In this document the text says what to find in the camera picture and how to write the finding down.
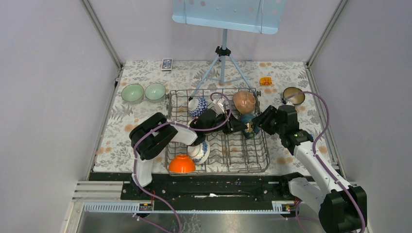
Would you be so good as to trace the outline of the dark teal gold bowl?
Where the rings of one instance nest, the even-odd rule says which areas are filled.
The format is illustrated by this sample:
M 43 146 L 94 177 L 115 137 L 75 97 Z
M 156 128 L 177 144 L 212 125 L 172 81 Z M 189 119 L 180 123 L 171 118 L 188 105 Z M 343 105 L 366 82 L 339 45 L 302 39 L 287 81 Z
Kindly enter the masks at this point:
M 254 118 L 254 114 L 244 114 L 240 116 L 240 121 L 247 127 L 245 130 L 242 130 L 242 133 L 246 139 L 252 139 L 260 132 L 260 128 L 255 126 L 252 122 L 252 119 Z

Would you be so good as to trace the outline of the dark brown patterned bowl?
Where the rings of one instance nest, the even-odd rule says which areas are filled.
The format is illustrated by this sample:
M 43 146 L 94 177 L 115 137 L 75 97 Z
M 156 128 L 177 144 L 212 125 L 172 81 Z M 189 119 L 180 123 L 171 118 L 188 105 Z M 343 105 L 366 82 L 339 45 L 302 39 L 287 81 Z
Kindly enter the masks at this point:
M 293 105 L 300 105 L 305 101 L 305 99 L 305 94 L 297 87 L 287 87 L 283 91 L 282 102 L 284 104 L 291 103 Z

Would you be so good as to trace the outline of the pale green checkered bowl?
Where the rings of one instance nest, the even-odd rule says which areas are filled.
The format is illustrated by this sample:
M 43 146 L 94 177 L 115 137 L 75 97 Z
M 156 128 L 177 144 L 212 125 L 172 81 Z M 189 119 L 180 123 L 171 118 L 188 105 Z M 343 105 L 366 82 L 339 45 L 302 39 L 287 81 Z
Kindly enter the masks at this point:
M 146 87 L 145 97 L 149 101 L 161 101 L 165 98 L 166 87 L 161 83 L 153 83 Z

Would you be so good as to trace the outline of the light green bowl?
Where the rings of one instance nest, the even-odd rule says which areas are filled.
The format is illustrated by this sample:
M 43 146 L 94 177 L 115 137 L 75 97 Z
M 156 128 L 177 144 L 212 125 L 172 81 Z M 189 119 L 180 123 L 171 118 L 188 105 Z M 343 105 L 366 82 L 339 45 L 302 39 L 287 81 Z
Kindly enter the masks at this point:
M 122 90 L 121 98 L 129 104 L 140 103 L 144 99 L 144 88 L 136 83 L 130 84 Z

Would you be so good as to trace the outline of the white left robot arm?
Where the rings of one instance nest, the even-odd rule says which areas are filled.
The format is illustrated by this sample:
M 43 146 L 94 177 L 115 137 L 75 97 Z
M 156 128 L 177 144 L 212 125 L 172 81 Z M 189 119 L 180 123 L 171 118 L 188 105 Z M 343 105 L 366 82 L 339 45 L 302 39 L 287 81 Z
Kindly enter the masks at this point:
M 149 197 L 152 182 L 152 167 L 157 157 L 170 142 L 188 147 L 189 158 L 195 164 L 203 163 L 211 148 L 206 135 L 214 132 L 231 134 L 247 129 L 247 125 L 236 119 L 231 110 L 217 114 L 212 109 L 204 110 L 189 124 L 168 121 L 162 113 L 155 113 L 129 134 L 133 148 L 134 168 L 132 193 L 140 200 Z

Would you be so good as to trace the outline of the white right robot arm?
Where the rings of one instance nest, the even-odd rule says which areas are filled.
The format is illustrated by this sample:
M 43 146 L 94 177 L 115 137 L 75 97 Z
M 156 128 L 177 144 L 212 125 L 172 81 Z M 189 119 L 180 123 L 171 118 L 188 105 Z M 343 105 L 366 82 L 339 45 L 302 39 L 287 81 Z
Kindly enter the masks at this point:
M 266 133 L 277 134 L 281 144 L 300 161 L 316 185 L 303 177 L 292 178 L 279 186 L 285 200 L 297 197 L 318 214 L 327 233 L 364 232 L 367 225 L 367 195 L 360 186 L 353 186 L 318 154 L 316 140 L 301 129 L 297 112 L 291 105 L 269 106 L 252 119 Z

